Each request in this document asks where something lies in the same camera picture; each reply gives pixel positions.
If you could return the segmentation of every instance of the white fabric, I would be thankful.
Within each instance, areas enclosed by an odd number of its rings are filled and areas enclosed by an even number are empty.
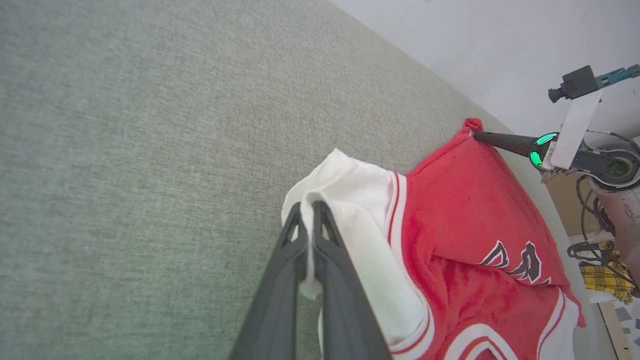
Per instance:
[[[393,192],[393,172],[349,158],[335,149],[316,169],[287,194],[282,221],[291,207],[301,202],[302,221],[313,228],[312,203],[329,205],[360,282],[371,303],[383,335],[393,351],[426,328],[426,301],[403,281],[385,236]],[[317,282],[301,288],[307,296],[317,294]]]

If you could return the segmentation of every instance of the green light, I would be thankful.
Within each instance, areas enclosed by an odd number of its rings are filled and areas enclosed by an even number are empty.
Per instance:
[[[537,168],[542,167],[542,159],[540,159],[540,155],[537,152],[535,151],[530,152],[529,157],[531,158],[531,162],[535,167]]]
[[[545,142],[549,142],[549,140],[553,139],[555,135],[558,135],[558,133],[546,134],[545,136],[542,136],[539,139],[537,139],[536,140],[536,144],[537,145],[542,145]]]

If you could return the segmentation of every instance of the white wall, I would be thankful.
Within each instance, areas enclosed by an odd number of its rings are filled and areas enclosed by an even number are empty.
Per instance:
[[[547,90],[562,75],[640,63],[640,0],[332,1],[521,135],[559,129],[569,102]],[[602,100],[593,128],[640,135],[640,78]]]

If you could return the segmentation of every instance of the t-shirt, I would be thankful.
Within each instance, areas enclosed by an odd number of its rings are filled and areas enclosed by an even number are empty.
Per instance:
[[[301,202],[311,232],[311,204],[327,203],[395,359],[573,358],[584,319],[555,242],[480,130],[467,119],[406,175],[336,149],[290,190],[282,220]],[[311,275],[302,290],[320,287]]]

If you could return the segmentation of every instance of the red fabric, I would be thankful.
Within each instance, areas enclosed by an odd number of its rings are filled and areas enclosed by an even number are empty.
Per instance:
[[[425,358],[443,357],[455,336],[477,322],[529,357],[538,350],[558,287],[579,302],[540,212],[499,153],[475,141],[471,130],[482,131],[482,122],[467,119],[406,175],[403,260],[436,323]],[[585,326],[581,314],[579,325]]]

